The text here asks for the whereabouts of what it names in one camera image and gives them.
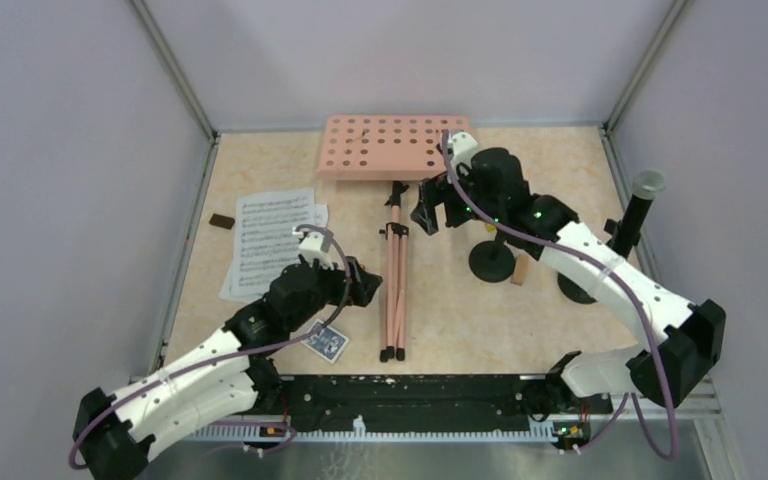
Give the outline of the black microphone desk stand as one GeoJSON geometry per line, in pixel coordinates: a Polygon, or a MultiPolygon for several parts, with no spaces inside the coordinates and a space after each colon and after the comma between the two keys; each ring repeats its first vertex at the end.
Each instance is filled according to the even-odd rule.
{"type": "Polygon", "coordinates": [[[506,245],[506,236],[497,231],[492,240],[477,243],[469,253],[471,273],[481,281],[500,283],[509,279],[516,267],[516,257],[506,245]]]}

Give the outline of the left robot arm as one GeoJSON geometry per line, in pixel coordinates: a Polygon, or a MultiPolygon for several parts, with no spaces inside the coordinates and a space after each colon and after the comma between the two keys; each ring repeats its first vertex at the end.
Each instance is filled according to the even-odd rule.
{"type": "Polygon", "coordinates": [[[302,260],[206,340],[164,368],[112,393],[96,388],[79,403],[68,464],[95,479],[134,479],[161,452],[228,415],[268,413],[282,380],[270,356],[299,342],[326,306],[338,316],[366,307],[382,285],[354,257],[344,268],[302,260]]]}

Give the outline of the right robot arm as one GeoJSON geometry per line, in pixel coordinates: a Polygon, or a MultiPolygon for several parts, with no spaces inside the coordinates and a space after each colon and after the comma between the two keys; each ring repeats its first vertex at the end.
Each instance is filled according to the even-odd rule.
{"type": "Polygon", "coordinates": [[[520,161],[504,148],[454,159],[453,172],[420,183],[411,218],[427,234],[436,208],[457,228],[470,220],[494,225],[503,240],[555,270],[613,313],[638,346],[565,357],[546,385],[549,404],[572,412],[586,397],[635,393],[679,406],[718,362],[726,314],[712,300],[694,304],[659,285],[599,240],[554,196],[531,191],[520,161]]]}

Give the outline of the blue playing card box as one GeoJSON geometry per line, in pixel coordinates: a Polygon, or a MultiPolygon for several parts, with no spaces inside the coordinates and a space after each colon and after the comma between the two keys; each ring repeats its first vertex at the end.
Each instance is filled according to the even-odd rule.
{"type": "Polygon", "coordinates": [[[335,364],[349,345],[350,339],[331,326],[325,326],[321,319],[315,319],[302,341],[309,350],[330,364],[335,364]]]}

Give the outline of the long wooden block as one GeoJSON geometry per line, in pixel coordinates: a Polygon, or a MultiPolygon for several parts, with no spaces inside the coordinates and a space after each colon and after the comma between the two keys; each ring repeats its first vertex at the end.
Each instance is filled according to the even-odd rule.
{"type": "Polygon", "coordinates": [[[521,254],[516,257],[514,263],[514,270],[510,277],[510,282],[517,286],[522,286],[527,278],[531,259],[526,254],[521,254]]]}

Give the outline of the dark brown flat block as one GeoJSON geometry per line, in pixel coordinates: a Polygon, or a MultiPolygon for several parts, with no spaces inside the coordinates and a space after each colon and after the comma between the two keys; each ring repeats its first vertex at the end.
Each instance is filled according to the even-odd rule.
{"type": "Polygon", "coordinates": [[[232,230],[235,226],[235,219],[226,215],[212,214],[208,224],[217,228],[232,230]]]}

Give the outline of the black grey microphone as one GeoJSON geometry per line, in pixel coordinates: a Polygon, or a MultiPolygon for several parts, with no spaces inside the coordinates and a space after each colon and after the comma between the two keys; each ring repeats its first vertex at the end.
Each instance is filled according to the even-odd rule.
{"type": "Polygon", "coordinates": [[[658,170],[638,173],[632,182],[631,197],[620,220],[608,219],[604,231],[610,235],[608,246],[627,258],[641,238],[641,229],[656,196],[666,187],[665,176],[658,170]]]}

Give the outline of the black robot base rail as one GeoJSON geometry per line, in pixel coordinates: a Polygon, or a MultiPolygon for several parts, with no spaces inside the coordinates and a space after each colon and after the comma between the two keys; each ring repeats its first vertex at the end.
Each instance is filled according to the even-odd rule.
{"type": "Polygon", "coordinates": [[[578,398],[551,374],[283,375],[248,410],[300,432],[523,432],[559,416],[610,414],[602,395],[578,398]]]}

